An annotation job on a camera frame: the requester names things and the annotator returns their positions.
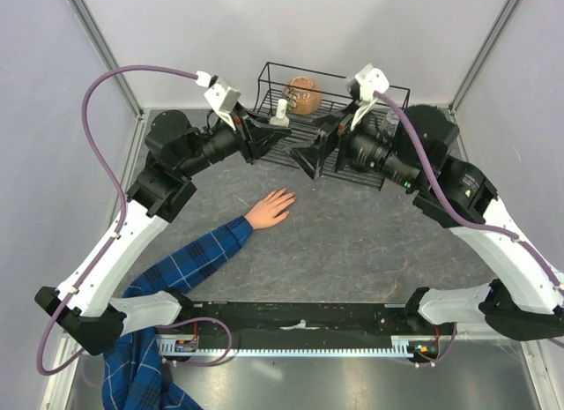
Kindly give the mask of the nail polish bottle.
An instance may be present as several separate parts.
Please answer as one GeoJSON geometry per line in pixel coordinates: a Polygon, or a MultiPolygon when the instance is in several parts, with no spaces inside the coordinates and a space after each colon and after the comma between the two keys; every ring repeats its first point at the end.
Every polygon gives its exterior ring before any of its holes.
{"type": "Polygon", "coordinates": [[[270,118],[269,124],[287,128],[290,124],[290,120],[287,116],[273,116],[270,118]]]}

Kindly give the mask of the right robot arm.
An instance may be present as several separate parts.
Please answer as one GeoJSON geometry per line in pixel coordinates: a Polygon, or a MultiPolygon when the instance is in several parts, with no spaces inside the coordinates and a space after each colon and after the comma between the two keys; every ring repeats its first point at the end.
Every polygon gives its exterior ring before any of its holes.
{"type": "Polygon", "coordinates": [[[486,175],[451,155],[459,129],[434,106],[414,105],[404,111],[451,206],[446,210],[405,126],[400,123],[388,134],[370,113],[354,125],[358,109],[352,104],[317,118],[315,138],[291,146],[289,155],[313,180],[321,177],[325,161],[335,153],[334,171],[350,166],[401,186],[414,196],[414,206],[468,244],[495,275],[479,287],[416,289],[404,306],[405,327],[421,334],[433,325],[478,323],[518,341],[562,337],[563,274],[528,243],[486,175]]]}

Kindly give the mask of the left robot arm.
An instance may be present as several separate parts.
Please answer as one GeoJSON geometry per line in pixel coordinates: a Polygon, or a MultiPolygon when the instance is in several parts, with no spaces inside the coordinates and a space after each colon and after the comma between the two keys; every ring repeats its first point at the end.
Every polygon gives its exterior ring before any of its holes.
{"type": "Polygon", "coordinates": [[[174,287],[134,298],[119,299],[114,292],[195,194],[194,175],[235,153],[255,163],[291,134],[288,122],[245,108],[236,108],[232,118],[233,125],[218,120],[200,130],[180,110],[159,113],[145,138],[145,168],[125,194],[124,212],[69,278],[36,294],[36,303],[90,355],[144,328],[165,325],[184,333],[192,326],[194,314],[174,287]]]}

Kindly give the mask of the blue plaid sleeve forearm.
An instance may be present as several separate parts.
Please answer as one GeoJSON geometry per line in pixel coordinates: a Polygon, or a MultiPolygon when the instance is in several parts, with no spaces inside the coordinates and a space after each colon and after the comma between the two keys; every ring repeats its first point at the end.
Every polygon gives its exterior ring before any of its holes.
{"type": "MultiPolygon", "coordinates": [[[[133,298],[170,288],[187,294],[235,256],[254,228],[240,216],[149,267],[126,288],[133,298]]],[[[105,409],[198,409],[183,389],[164,378],[157,332],[146,328],[119,338],[104,354],[101,387],[105,409]]]]}

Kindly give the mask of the mannequin hand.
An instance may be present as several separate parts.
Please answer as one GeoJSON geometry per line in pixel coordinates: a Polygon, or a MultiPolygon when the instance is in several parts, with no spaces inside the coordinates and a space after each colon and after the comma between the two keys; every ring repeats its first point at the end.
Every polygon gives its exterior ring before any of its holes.
{"type": "Polygon", "coordinates": [[[289,208],[295,201],[294,192],[274,190],[258,201],[245,215],[245,219],[255,230],[274,227],[288,216],[289,208]]]}

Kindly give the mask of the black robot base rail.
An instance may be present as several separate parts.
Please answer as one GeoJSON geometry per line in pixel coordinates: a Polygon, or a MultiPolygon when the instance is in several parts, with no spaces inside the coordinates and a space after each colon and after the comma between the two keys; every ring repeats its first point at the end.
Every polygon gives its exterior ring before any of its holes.
{"type": "Polygon", "coordinates": [[[194,302],[195,324],[160,329],[161,355],[197,357],[384,357],[436,359],[452,323],[411,322],[402,305],[380,303],[194,302]]]}

